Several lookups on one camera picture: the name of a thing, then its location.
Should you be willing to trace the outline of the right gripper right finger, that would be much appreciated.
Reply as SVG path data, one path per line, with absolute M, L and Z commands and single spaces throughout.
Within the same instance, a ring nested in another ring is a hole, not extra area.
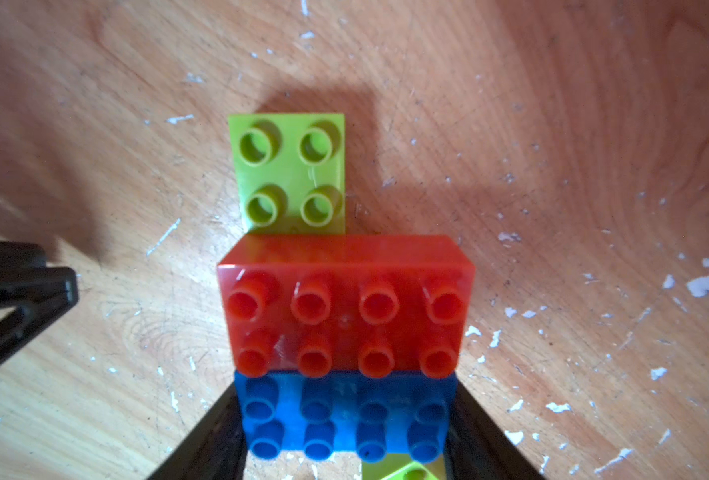
M 450 407 L 444 458 L 448 479 L 544 479 L 462 382 Z

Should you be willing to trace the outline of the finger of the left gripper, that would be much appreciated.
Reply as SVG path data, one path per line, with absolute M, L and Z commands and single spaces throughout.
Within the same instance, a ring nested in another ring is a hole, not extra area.
M 78 304 L 76 272 L 48 266 L 44 248 L 0 241 L 0 366 Z

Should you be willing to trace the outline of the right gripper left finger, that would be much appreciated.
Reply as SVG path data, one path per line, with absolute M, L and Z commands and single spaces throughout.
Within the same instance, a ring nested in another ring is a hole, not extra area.
M 246 456 L 242 410 L 232 383 L 148 480 L 242 479 Z

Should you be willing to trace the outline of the yellow lego brick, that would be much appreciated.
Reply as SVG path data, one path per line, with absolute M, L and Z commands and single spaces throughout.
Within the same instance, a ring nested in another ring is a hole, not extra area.
M 447 468 L 443 456 L 424 464 L 412 460 L 408 454 L 387 454 L 377 463 L 362 463 L 362 480 L 445 480 L 446 478 Z

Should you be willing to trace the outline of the blue lego brick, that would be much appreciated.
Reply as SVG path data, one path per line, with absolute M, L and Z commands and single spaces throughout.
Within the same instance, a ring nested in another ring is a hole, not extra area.
M 294 371 L 234 376 L 248 450 L 262 460 L 300 451 L 324 461 L 354 452 L 378 463 L 407 454 L 426 464 L 445 449 L 458 379 L 415 372 L 383 379 L 332 372 L 318 379 Z

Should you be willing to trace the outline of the red lego brick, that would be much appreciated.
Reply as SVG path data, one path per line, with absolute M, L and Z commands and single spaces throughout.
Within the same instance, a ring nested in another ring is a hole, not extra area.
M 216 268 L 234 366 L 259 378 L 457 368 L 476 269 L 447 236 L 244 236 Z

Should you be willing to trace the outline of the lime green lego brick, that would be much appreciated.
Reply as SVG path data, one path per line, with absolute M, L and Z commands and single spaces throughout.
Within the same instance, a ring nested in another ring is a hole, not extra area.
M 228 130 L 246 231 L 346 233 L 344 114 L 236 114 Z

